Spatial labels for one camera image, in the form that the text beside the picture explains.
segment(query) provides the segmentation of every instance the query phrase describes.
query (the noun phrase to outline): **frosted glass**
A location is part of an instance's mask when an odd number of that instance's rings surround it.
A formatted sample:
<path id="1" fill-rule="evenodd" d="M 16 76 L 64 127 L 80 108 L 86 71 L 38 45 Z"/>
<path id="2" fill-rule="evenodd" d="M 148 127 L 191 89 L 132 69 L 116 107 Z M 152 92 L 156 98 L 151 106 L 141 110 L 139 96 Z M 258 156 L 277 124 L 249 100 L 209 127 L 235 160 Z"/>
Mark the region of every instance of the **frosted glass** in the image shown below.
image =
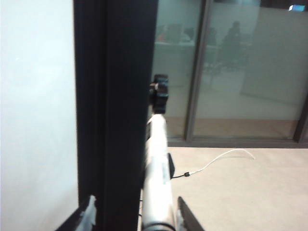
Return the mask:
<path id="1" fill-rule="evenodd" d="M 212 4 L 194 135 L 292 139 L 308 93 L 308 13 L 228 2 Z"/>

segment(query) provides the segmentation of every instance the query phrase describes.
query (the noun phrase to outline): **beige carpet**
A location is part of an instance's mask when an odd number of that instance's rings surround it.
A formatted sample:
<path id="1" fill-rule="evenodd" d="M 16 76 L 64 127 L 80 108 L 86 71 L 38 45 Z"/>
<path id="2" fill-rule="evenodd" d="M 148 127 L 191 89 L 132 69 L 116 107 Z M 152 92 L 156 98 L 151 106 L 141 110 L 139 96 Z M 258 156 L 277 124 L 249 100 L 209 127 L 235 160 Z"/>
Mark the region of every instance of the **beige carpet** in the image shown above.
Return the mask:
<path id="1" fill-rule="evenodd" d="M 176 174 L 197 170 L 219 148 L 169 148 Z M 222 158 L 172 180 L 206 231 L 308 231 L 308 149 L 247 149 L 255 157 Z M 226 156 L 246 156 L 234 152 Z"/>

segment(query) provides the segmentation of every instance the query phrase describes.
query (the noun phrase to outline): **black knob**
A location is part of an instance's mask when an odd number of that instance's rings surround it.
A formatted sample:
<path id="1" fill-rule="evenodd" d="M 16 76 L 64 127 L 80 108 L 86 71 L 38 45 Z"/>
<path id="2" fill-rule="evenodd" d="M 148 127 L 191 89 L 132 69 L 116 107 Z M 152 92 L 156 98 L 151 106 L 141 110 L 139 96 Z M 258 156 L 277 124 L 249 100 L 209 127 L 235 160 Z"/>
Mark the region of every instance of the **black knob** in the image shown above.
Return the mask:
<path id="1" fill-rule="evenodd" d="M 150 104 L 154 114 L 166 112 L 168 97 L 168 76 L 155 75 L 154 82 L 150 84 Z"/>

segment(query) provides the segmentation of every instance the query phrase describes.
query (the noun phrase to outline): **black metal frame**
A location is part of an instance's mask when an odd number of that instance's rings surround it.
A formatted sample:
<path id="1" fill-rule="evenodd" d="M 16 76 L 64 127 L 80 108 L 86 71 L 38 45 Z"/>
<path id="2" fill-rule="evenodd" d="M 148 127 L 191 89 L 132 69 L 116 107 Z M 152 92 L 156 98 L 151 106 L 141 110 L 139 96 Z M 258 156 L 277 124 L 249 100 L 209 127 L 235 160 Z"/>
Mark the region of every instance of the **black metal frame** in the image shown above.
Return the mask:
<path id="1" fill-rule="evenodd" d="M 137 229 L 157 0 L 74 0 L 79 203 Z"/>
<path id="2" fill-rule="evenodd" d="M 183 138 L 169 139 L 169 146 L 174 147 L 241 147 L 241 148 L 308 148 L 308 140 L 304 137 L 308 133 L 308 95 L 302 109 L 302 115 L 297 124 L 294 138 L 286 139 L 208 139 L 193 137 L 193 127 L 197 110 L 197 103 L 202 78 L 202 68 L 207 43 L 207 32 L 210 23 L 210 9 L 213 0 L 203 0 L 199 24 L 199 34 L 194 58 L 191 88 L 187 106 L 187 115 Z"/>

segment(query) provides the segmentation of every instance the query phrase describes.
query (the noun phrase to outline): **white cable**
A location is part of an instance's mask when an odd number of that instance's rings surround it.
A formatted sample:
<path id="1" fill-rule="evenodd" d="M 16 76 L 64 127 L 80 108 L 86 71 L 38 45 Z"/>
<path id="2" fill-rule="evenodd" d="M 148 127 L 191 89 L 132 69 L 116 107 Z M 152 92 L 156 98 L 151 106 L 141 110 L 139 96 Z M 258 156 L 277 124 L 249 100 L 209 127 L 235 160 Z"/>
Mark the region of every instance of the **white cable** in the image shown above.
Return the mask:
<path id="1" fill-rule="evenodd" d="M 236 148 L 236 149 L 232 149 L 232 150 L 229 150 L 223 154 L 220 154 L 219 156 L 217 156 L 214 160 L 212 160 L 210 163 L 208 163 L 207 165 L 205 165 L 203 168 L 199 169 L 199 170 L 196 170 L 194 172 L 189 172 L 189 175 L 191 176 L 192 174 L 195 174 L 197 172 L 201 172 L 203 171 L 205 168 L 207 168 L 210 164 L 212 164 L 213 162 L 215 162 L 217 159 L 219 159 L 220 157 L 222 157 L 223 155 L 225 154 L 228 154 L 228 153 L 231 153 L 231 152 L 234 152 L 234 151 L 244 151 L 246 153 L 248 153 L 253 159 L 255 159 L 255 157 L 247 150 L 243 149 L 243 148 Z"/>

